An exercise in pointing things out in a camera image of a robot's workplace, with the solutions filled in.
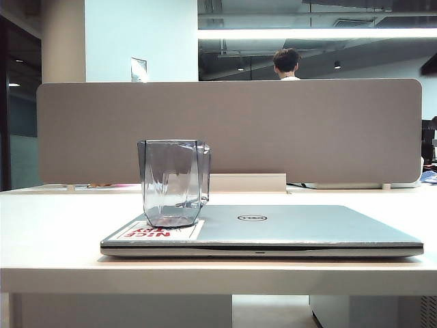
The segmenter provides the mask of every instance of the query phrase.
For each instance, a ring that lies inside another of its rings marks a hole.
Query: clear drinking glass
[[[199,140],[143,140],[138,142],[138,155],[150,225],[193,225],[210,196],[210,147]]]

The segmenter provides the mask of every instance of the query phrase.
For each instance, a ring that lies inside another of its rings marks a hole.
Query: sticker
[[[195,241],[202,229],[204,220],[191,227],[179,229],[154,228],[147,221],[135,221],[125,230],[110,238],[110,241]]]

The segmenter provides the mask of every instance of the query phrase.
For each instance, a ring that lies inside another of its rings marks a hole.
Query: fluorescent light
[[[199,39],[386,39],[386,38],[437,38],[437,29],[200,29]]]

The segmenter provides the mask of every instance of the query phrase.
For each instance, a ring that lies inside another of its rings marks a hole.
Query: silver laptop
[[[100,244],[139,257],[399,257],[423,243],[344,206],[207,205],[193,227],[166,230],[138,216]]]

